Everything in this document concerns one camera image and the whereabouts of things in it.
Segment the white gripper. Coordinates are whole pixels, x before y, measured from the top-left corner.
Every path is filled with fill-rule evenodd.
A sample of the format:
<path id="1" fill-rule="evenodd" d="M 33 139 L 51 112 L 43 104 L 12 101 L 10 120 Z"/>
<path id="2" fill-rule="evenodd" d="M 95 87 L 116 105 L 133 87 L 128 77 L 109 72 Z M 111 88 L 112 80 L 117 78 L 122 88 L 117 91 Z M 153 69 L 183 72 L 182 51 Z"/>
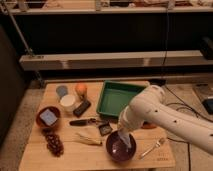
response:
<path id="1" fill-rule="evenodd" d="M 140 118 L 127 106 L 119 115 L 117 128 L 121 137 L 128 137 L 130 132 L 140 128 Z"/>

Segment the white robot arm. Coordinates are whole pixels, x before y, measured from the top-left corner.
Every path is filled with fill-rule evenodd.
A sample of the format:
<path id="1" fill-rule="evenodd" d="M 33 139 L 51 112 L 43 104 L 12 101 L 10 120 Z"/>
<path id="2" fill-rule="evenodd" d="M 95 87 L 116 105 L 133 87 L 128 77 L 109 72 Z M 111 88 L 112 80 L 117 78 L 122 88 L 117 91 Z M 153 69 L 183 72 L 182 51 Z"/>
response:
<path id="1" fill-rule="evenodd" d="M 160 126 L 213 155 L 213 123 L 178 112 L 163 104 L 164 90 L 157 85 L 146 87 L 122 110 L 118 135 L 130 147 L 130 133 L 144 122 Z"/>

